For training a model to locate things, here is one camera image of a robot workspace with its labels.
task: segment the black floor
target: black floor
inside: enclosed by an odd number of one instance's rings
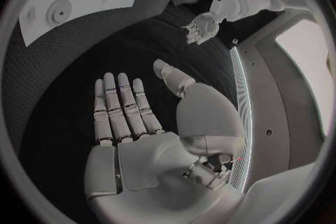
[[[176,132],[179,101],[152,71],[161,58],[197,81],[214,86],[236,105],[234,74],[225,44],[212,39],[187,45],[180,27],[193,15],[168,7],[94,46],[70,65],[37,104],[22,141],[20,160],[40,191],[78,223],[97,223],[87,206],[83,174],[94,146],[94,83],[105,72],[141,78],[153,111],[165,130]]]

